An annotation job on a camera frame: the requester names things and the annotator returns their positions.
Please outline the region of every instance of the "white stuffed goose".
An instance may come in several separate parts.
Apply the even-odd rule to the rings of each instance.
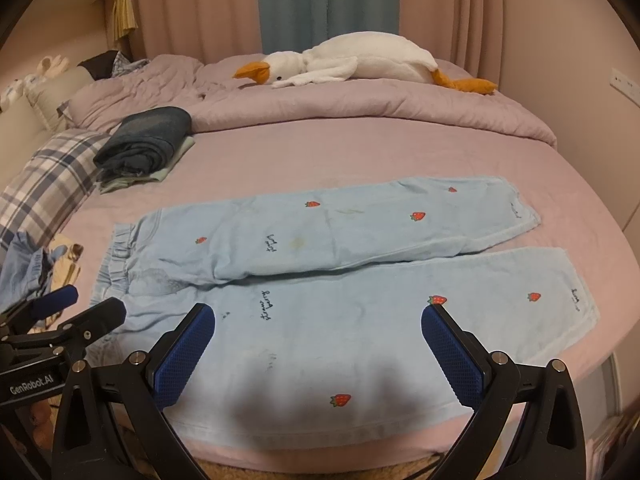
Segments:
[[[348,78],[389,78],[431,83],[463,92],[490,94],[497,85],[486,79],[451,80],[428,50],[402,36],[386,32],[352,32],[335,36],[299,52],[274,52],[262,61],[239,68],[235,78],[247,77],[274,88]]]

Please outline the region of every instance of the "plaid pillow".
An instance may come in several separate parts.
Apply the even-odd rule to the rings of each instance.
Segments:
[[[0,266],[18,231],[43,246],[95,185],[94,156],[109,136],[66,130],[33,154],[0,193]]]

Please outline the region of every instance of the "blue clothing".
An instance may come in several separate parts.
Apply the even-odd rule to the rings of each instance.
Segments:
[[[114,230],[92,302],[120,298],[127,319],[88,358],[148,350],[207,303],[216,332],[165,410],[182,438],[304,449],[421,430],[466,410],[422,337],[426,304],[525,364],[546,364],[596,323],[562,249],[457,256],[539,221],[491,177],[162,209]]]
[[[161,209],[117,224],[113,250],[127,253],[122,272],[133,294],[163,295],[246,276],[475,253],[539,223],[504,179],[412,177]],[[118,265],[98,288],[117,288]]]
[[[49,254],[28,233],[17,232],[0,270],[0,312],[21,300],[50,292],[53,264],[65,251],[61,246]]]

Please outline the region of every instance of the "wall outlet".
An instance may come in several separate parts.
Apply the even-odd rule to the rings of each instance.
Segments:
[[[620,90],[624,95],[640,106],[640,85],[629,79],[615,68],[611,69],[611,79],[609,83],[613,88]]]

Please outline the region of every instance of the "bedding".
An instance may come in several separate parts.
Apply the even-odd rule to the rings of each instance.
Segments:
[[[598,305],[600,320],[594,329],[559,354],[575,381],[603,362],[639,319],[640,270],[622,232],[593,190],[556,152],[552,132],[520,105],[500,94],[475,96],[429,85],[416,89],[416,84],[397,81],[273,90],[231,79],[239,66],[260,58],[236,57],[202,66],[189,58],[159,56],[115,84],[96,82],[71,99],[74,120],[103,132],[145,107],[177,105],[190,112],[194,129],[202,133],[196,136],[198,149],[189,150],[153,193],[146,187],[94,193],[69,219],[63,232],[84,245],[85,252],[76,283],[80,300],[63,319],[90,302],[117,222],[136,222],[158,208],[194,202],[410,176],[478,175],[507,179],[542,220],[537,228],[488,252],[562,248]],[[442,67],[451,77],[465,76],[460,69]],[[195,456],[214,462],[283,472],[337,472],[405,462],[446,449],[466,419],[458,416],[362,444],[305,450],[215,446],[206,437],[184,441]],[[186,436],[182,428],[177,431]]]

